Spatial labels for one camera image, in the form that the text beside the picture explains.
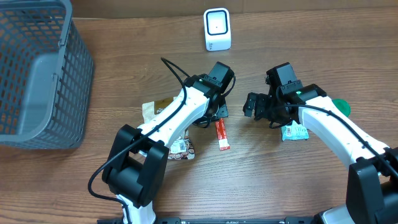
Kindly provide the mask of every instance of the blue-gray plastic bin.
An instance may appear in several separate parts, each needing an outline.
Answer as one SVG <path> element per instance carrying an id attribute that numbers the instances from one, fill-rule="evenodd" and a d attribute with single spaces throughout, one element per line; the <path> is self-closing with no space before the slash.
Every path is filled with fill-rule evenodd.
<path id="1" fill-rule="evenodd" d="M 0 1 L 0 144 L 78 147 L 93 74 L 68 0 Z"/>

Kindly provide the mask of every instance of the basket bottom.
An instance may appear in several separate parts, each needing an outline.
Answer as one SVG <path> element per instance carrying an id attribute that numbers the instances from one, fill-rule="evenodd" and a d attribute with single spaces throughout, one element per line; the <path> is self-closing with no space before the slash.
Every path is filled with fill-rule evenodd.
<path id="1" fill-rule="evenodd" d="M 48 103 L 53 101 L 52 75 L 57 67 L 58 53 L 39 55 L 32 62 L 27 80 L 17 134 L 24 134 L 37 128 L 45 118 Z"/>

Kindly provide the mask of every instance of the green lid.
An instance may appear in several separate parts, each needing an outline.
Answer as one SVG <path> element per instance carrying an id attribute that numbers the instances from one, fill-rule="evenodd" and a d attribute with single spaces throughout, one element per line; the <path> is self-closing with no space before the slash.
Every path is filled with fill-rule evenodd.
<path id="1" fill-rule="evenodd" d="M 337 109 L 340 110 L 340 112 L 342 112 L 346 117 L 351 114 L 351 107 L 349 106 L 347 101 L 342 99 L 334 99 L 332 100 L 332 102 L 335 104 Z"/>

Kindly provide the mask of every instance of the wooden tabletop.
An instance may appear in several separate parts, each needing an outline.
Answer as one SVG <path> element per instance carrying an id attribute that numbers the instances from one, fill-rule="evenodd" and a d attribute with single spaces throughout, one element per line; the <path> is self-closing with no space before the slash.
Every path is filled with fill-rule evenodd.
<path id="1" fill-rule="evenodd" d="M 143 122 L 143 103 L 181 89 L 160 57 L 192 75 L 220 61 L 237 80 L 225 119 L 231 149 L 220 152 L 214 125 L 190 128 L 196 158 L 167 164 L 154 200 L 158 216 L 284 218 L 345 202 L 347 170 L 316 135 L 281 142 L 267 121 L 243 116 L 247 94 L 267 93 L 266 71 L 284 62 L 304 85 L 345 99 L 349 118 L 371 136 L 398 146 L 398 8 L 233 14 L 232 48 L 222 52 L 205 50 L 202 16 L 75 24 L 96 64 L 84 143 L 64 151 L 2 148 L 0 223 L 121 216 L 119 204 L 88 193 L 87 181 L 118 129 Z M 100 178 L 93 187 L 111 195 Z"/>

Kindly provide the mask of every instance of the red and white wrapper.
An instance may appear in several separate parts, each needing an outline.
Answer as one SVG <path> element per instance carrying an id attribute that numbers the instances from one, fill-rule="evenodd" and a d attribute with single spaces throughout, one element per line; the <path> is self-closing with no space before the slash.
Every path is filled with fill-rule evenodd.
<path id="1" fill-rule="evenodd" d="M 225 124 L 223 118 L 220 118 L 220 120 L 216 121 L 216 131 L 218 136 L 218 144 L 220 145 L 220 151 L 231 149 L 231 146 L 228 144 L 228 140 L 226 138 Z"/>

